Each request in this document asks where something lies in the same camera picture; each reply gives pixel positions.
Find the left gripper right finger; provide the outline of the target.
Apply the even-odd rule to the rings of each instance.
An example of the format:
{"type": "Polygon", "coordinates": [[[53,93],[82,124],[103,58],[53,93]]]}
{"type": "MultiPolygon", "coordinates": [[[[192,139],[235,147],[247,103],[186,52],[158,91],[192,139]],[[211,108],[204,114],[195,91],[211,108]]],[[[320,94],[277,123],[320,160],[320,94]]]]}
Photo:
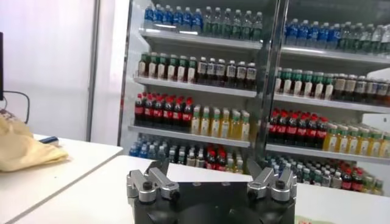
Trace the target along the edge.
{"type": "Polygon", "coordinates": [[[291,169],[284,169],[282,174],[278,175],[273,168],[262,169],[252,158],[248,158],[246,164],[253,179],[247,183],[249,201],[257,201],[267,195],[275,201],[296,200],[297,181],[291,169]]]}

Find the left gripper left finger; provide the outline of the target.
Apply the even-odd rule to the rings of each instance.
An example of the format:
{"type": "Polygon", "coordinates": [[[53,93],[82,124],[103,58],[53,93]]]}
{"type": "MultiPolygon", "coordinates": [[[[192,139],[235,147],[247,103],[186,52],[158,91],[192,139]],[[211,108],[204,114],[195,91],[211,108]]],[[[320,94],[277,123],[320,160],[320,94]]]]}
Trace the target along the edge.
{"type": "Polygon", "coordinates": [[[141,203],[154,203],[160,191],[161,198],[176,202],[180,198],[180,188],[166,176],[168,168],[169,159],[166,158],[151,162],[145,173],[131,170],[126,176],[127,197],[138,198],[141,203]]]}

